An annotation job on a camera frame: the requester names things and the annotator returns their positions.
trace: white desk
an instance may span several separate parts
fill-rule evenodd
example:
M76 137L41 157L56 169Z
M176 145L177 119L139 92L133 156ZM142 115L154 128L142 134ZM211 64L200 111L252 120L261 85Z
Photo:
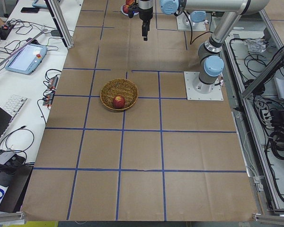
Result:
M13 12L11 13L9 20L21 19L23 21L34 22L45 26L55 27L55 24L50 16L50 13L46 9L41 9L36 14L21 13L22 7L32 7L32 0L20 0ZM80 13L83 0L62 0L61 9L65 18L66 24L69 30L74 30L77 19ZM0 42L0 47L3 47L13 40L26 40L30 37L34 37L40 32L39 29L34 28L27 35L16 34L15 30L12 30L6 41ZM37 38L40 44L47 44L50 34L41 35ZM43 84L45 72L48 69L62 70L64 61L67 55L67 49L61 40L50 40L49 45L55 45L59 47L58 51L49 51L41 64L31 75L19 74L2 70L0 72L0 106L3 107L11 95L25 96L28 101L23 106L20 114L12 122L6 134L9 132L26 125L35 135L35 141L26 152L27 162L34 162L38 153L39 145L42 139L43 131L45 128L44 120L41 118L40 110L37 106L37 100L42 98L43 92L46 87ZM7 57L6 54L0 54L2 57ZM58 72L49 72L48 76L55 76ZM42 107L45 118L47 119L49 110L46 107ZM13 145L13 149L25 149L31 142L31 135L23 133L21 136L14 135L9 139L9 144Z

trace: bowl of apples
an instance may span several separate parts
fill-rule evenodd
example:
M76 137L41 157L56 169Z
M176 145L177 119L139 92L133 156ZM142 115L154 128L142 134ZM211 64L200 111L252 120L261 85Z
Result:
M138 88L128 79L114 79L102 87L100 99L107 109L113 112L124 111L136 103Z
M121 13L123 13L125 16L128 16L128 7L130 7L134 3L134 0L126 0L125 5L121 6Z

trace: apple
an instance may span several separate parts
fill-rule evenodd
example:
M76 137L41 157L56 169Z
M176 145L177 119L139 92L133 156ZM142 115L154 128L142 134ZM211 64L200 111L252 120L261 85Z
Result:
M130 6L134 3L134 0L126 0L126 5Z
M123 5L122 10L124 13L128 14L128 7L129 5Z
M113 107L116 109L123 109L125 107L125 99L123 96L117 95L113 99Z

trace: plate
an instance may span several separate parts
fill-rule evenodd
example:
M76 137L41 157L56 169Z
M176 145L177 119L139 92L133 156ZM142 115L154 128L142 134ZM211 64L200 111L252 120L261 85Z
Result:
M123 6L124 6L124 5L121 6L121 13L123 13L125 16L128 16L127 13L124 13L124 12L123 12Z

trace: connector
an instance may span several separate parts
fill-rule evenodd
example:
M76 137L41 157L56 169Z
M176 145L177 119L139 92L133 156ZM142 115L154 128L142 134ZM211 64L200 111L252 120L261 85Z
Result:
M54 76L53 78L50 78L47 87L49 89L56 89L57 88L57 84L58 84L58 76Z
M46 95L46 98L43 99L43 106L50 107L53 104L53 97L55 95L55 92L51 92Z

